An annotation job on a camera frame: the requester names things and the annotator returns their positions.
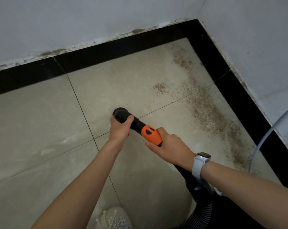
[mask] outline white sneaker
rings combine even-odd
[[[96,219],[95,229],[132,229],[127,213],[119,206],[112,207]]]

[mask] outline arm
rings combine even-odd
[[[192,171],[196,154],[176,135],[169,135],[164,128],[157,131],[162,147],[150,142],[146,146],[165,161]],[[212,161],[203,166],[201,177],[265,228],[288,228],[288,188]]]
[[[37,219],[32,229],[85,228],[100,197],[116,157],[123,148],[134,116],[123,124],[111,117],[108,142]]]

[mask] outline forearm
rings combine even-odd
[[[86,169],[71,182],[32,226],[37,228],[85,228],[119,153],[108,141]]]
[[[265,228],[288,228],[287,188],[211,161],[201,176]]]

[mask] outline smartwatch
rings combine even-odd
[[[201,179],[200,173],[202,167],[205,165],[206,162],[211,160],[211,155],[201,152],[198,153],[197,156],[194,158],[194,165],[192,168],[192,175],[197,178]]]

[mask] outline white watch strap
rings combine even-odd
[[[194,165],[193,165],[193,168],[192,168],[192,175],[197,178],[197,179],[201,179],[200,177],[200,173],[201,173],[201,169],[202,169],[202,166],[205,164],[204,161],[198,159],[198,158],[194,158]]]

